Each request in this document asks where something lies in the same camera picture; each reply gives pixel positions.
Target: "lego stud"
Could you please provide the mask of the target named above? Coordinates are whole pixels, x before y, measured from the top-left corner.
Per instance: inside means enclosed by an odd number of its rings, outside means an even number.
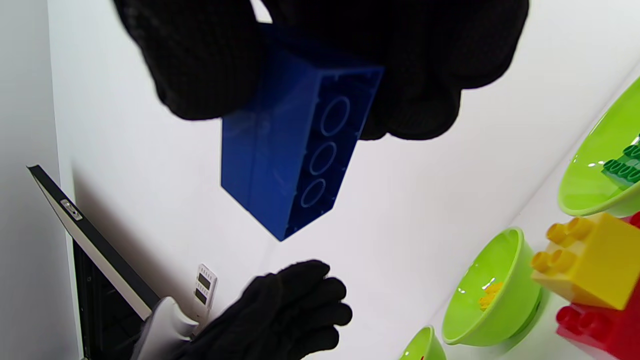
[[[549,265],[557,272],[565,272],[573,266],[576,256],[568,250],[556,250],[551,254]]]
[[[632,183],[637,183],[638,181],[640,181],[640,170],[634,169],[634,171],[632,171],[627,176],[627,180],[629,180]]]
[[[320,131],[325,136],[333,136],[342,129],[349,118],[351,103],[346,96],[336,96],[324,109],[320,118]]]
[[[309,172],[314,176],[325,172],[333,163],[336,152],[337,147],[334,142],[326,142],[320,145],[311,156],[308,166]]]
[[[618,171],[620,171],[620,169],[625,166],[625,164],[615,160],[615,163],[611,164],[611,166],[609,167],[609,172],[612,174],[617,174]]]
[[[587,312],[578,321],[578,328],[592,339],[602,341],[611,330],[611,322],[603,314]]]
[[[634,167],[630,167],[629,165],[625,165],[623,167],[620,168],[620,171],[618,171],[618,175],[620,177],[627,177],[629,176],[629,174],[631,174],[636,168]]]
[[[635,149],[636,149],[635,145],[629,145],[624,150],[622,150],[622,153],[624,155],[627,155],[629,158],[633,158],[633,153]]]
[[[573,218],[566,226],[569,235],[576,239],[584,239],[593,228],[593,223],[587,218]]]
[[[603,167],[604,167],[604,169],[605,169],[606,171],[611,172],[611,167],[612,167],[615,163],[617,163],[617,162],[618,162],[618,160],[616,160],[616,159],[611,159],[611,160],[607,161],[606,163],[604,163]]]
[[[539,272],[546,272],[551,267],[549,265],[550,255],[548,252],[541,251],[531,259],[531,267]]]
[[[566,226],[564,224],[553,224],[547,230],[547,239],[562,246],[567,242]]]
[[[578,325],[579,320],[580,313],[571,306],[563,307],[558,311],[558,314],[556,314],[556,321],[558,322],[558,325],[576,335],[582,334],[582,330]]]
[[[300,206],[303,208],[309,208],[320,200],[320,197],[324,193],[326,188],[326,181],[324,179],[316,179],[312,181],[300,197]]]

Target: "electrical socket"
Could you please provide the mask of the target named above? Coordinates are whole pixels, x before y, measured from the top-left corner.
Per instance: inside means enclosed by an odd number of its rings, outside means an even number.
[[[196,286],[193,290],[193,313],[195,320],[200,324],[196,333],[200,332],[209,323],[209,312],[213,305],[218,277],[204,264],[198,266],[196,274]]]

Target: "green lego brick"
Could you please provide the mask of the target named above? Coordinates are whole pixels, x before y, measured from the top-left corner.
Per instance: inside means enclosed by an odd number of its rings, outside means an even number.
[[[640,146],[629,145],[623,156],[607,161],[602,173],[621,189],[626,189],[640,181]]]

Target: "stacked lego bricks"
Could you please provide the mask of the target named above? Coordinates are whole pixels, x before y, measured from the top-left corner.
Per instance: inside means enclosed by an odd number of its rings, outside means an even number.
[[[532,278],[571,302],[557,333],[596,359],[640,359],[640,213],[554,224]]]

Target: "red lego brick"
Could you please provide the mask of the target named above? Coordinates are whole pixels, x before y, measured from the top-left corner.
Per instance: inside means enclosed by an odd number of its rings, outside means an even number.
[[[558,311],[556,320],[559,324],[558,335],[572,342],[603,350],[619,360],[640,359],[638,285],[627,303],[627,308],[622,311],[571,304]]]
[[[633,226],[635,226],[635,227],[640,229],[640,211],[635,213],[634,216],[628,217],[628,218],[624,218],[622,220],[624,220],[624,221],[630,223],[631,225],[633,225]]]

